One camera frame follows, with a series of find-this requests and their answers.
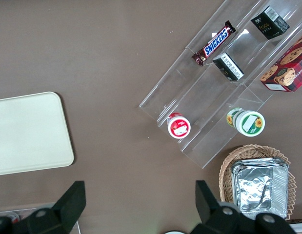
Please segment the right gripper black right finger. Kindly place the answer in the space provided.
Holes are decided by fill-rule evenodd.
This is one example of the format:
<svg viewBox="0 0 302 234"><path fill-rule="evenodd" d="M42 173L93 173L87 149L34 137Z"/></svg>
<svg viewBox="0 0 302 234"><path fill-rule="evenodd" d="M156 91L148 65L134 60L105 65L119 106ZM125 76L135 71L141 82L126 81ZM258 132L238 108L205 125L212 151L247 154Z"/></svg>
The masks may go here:
<svg viewBox="0 0 302 234"><path fill-rule="evenodd" d="M294 234L294 229L280 216L260 213L254 220L237 209L218 203L204 180L195 184L195 202L201 223L192 234Z"/></svg>

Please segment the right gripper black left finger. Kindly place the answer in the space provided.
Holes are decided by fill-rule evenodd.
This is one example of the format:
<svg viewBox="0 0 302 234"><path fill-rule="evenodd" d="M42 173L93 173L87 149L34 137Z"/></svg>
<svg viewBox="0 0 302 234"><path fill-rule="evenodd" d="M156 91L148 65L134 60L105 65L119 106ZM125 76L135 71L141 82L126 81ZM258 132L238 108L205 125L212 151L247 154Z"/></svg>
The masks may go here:
<svg viewBox="0 0 302 234"><path fill-rule="evenodd" d="M35 210L16 223L0 216L0 234L68 234L85 206L85 183L75 181L51 208Z"/></svg>

